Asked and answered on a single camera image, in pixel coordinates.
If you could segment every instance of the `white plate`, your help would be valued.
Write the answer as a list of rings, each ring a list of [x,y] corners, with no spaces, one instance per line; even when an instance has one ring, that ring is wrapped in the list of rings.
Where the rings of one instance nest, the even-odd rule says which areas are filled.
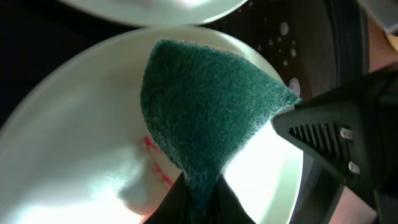
[[[233,12],[247,0],[59,0],[128,26],[199,25]]]
[[[162,37],[229,50],[281,81],[246,44],[199,27],[142,29],[84,51],[35,88],[0,133],[0,223],[133,224],[156,209],[170,187],[161,177],[179,173],[140,144],[149,135],[139,104],[142,76]],[[268,123],[225,176],[255,222],[285,224],[301,173],[302,152]]]

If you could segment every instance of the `green sponge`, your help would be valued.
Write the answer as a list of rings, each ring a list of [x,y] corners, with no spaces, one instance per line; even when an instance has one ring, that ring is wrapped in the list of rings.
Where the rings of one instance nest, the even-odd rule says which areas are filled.
[[[168,39],[152,50],[141,89],[148,130],[184,173],[193,217],[205,209],[228,161],[276,113],[299,101],[240,56]]]

